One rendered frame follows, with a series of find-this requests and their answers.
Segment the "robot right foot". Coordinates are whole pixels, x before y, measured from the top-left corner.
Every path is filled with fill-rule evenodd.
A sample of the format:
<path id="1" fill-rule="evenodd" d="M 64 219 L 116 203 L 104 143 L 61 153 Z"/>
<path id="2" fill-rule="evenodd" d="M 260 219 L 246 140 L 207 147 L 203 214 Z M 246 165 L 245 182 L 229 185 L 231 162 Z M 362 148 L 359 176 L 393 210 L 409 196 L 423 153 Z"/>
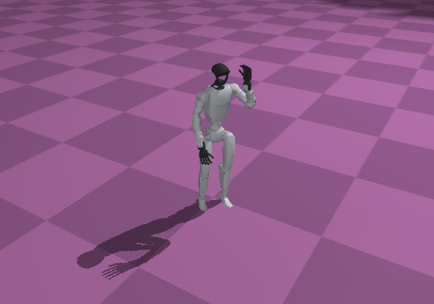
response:
<path id="1" fill-rule="evenodd" d="M 205 211 L 205 210 L 208 209 L 207 204 L 206 204 L 206 202 L 205 202 L 205 199 L 203 200 L 203 199 L 201 198 L 201 200 L 200 200 L 199 197 L 198 197 L 198 202 L 199 202 L 199 207 L 200 207 L 200 209 L 201 209 L 202 211 Z"/>

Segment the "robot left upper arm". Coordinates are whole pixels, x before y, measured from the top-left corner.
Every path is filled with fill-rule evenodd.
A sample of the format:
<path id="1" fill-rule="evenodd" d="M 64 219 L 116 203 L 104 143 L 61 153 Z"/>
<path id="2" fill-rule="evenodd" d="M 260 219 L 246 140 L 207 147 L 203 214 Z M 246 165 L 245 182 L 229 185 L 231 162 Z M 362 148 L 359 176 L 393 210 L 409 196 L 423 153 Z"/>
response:
<path id="1" fill-rule="evenodd" d="M 251 109 L 256 105 L 255 102 L 248 103 L 246 100 L 246 94 L 240 89 L 236 83 L 228 84 L 232 89 L 232 95 L 235 95 L 241 102 L 244 103 L 247 109 Z"/>

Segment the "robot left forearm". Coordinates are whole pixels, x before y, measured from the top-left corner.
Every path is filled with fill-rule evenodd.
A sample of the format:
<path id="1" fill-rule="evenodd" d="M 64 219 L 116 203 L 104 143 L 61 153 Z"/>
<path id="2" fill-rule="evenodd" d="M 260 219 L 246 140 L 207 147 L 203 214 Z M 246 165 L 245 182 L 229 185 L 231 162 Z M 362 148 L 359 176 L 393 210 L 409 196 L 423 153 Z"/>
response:
<path id="1" fill-rule="evenodd" d="M 246 94 L 246 100 L 248 103 L 256 103 L 256 98 L 254 96 L 254 91 L 253 89 L 251 89 L 250 91 L 248 90 L 248 85 L 243 85 L 243 91 Z"/>

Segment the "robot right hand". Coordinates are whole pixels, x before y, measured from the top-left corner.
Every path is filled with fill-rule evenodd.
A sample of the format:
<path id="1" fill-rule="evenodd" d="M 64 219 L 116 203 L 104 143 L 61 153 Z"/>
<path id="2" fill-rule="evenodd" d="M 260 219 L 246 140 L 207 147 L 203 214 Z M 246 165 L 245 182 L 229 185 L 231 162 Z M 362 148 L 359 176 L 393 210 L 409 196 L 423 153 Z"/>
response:
<path id="1" fill-rule="evenodd" d="M 210 165 L 208 162 L 210 162 L 210 163 L 212 163 L 212 162 L 210 161 L 208 156 L 210 156 L 211 158 L 214 158 L 214 157 L 212 155 L 210 155 L 208 153 L 208 151 L 205 149 L 206 146 L 205 146 L 204 141 L 202 143 L 203 143 L 203 147 L 202 148 L 198 147 L 198 149 L 200 150 L 199 157 L 200 157 L 201 163 L 205 164 L 205 165 L 207 165 L 207 164 Z M 203 161 L 202 161 L 202 158 L 203 158 Z"/>

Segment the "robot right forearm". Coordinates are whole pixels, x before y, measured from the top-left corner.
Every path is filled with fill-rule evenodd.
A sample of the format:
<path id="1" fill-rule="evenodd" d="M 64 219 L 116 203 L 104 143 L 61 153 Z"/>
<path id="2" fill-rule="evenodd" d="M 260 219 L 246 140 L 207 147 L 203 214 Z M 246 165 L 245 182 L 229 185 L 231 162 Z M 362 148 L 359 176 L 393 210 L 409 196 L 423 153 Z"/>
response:
<path id="1" fill-rule="evenodd" d="M 199 125 L 199 118 L 194 117 L 192 120 L 192 127 L 195 132 L 195 140 L 197 141 L 197 146 L 199 148 L 203 147 L 203 133 L 202 133 L 202 127 Z"/>

